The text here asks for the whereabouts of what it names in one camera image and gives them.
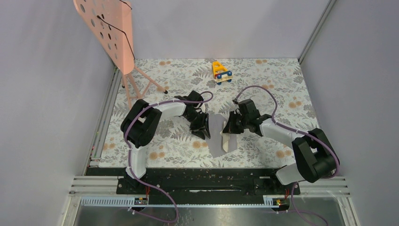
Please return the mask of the grey lavender envelope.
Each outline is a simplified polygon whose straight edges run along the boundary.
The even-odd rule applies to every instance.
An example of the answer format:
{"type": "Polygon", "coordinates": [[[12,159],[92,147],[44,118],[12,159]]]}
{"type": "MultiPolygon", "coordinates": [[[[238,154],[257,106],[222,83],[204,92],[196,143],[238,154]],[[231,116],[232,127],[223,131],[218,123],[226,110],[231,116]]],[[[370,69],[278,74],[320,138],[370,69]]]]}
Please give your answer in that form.
{"type": "Polygon", "coordinates": [[[220,131],[225,127],[227,120],[221,114],[213,114],[209,117],[209,131],[211,138],[207,140],[208,148],[213,158],[226,154],[222,150],[222,136],[220,131]]]}

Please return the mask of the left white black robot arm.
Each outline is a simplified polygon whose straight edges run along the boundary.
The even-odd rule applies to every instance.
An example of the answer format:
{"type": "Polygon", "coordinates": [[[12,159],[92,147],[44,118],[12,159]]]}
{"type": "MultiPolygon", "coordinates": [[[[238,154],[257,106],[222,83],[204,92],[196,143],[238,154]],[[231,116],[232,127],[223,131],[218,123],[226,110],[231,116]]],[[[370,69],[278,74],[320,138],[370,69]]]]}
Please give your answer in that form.
{"type": "Polygon", "coordinates": [[[171,100],[149,104],[143,99],[137,100],[123,120],[120,130],[128,145],[128,166],[126,173],[131,177],[128,188],[139,194],[145,190],[146,149],[152,141],[159,122],[172,117],[184,117],[189,123],[190,132],[201,138],[211,138],[209,132],[209,114],[201,109],[212,98],[204,99],[201,93],[191,91],[187,96],[175,96],[171,100]]]}

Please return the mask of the beige lined letter paper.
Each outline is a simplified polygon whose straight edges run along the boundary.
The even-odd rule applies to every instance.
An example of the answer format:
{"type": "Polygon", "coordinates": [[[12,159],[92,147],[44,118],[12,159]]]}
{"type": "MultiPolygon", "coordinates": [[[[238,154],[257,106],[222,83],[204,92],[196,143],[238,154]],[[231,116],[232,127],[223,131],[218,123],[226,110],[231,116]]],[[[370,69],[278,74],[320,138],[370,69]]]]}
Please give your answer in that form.
{"type": "Polygon", "coordinates": [[[222,150],[225,153],[232,152],[238,149],[237,135],[223,133],[223,129],[220,131],[222,136],[222,150]]]}

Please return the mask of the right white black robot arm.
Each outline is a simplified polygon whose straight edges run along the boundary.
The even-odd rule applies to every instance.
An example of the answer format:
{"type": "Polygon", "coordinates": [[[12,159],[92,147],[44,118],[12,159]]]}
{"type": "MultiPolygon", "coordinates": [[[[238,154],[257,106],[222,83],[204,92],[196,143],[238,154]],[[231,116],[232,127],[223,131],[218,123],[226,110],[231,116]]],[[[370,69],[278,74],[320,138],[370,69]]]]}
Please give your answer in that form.
{"type": "Polygon", "coordinates": [[[339,167],[339,159],[323,130],[304,132],[281,124],[271,115],[261,115],[251,99],[239,102],[238,109],[230,112],[222,133],[241,134],[246,129],[274,139],[294,152],[295,163],[278,169],[270,180],[270,188],[276,194],[286,191],[293,182],[314,183],[339,167]]]}

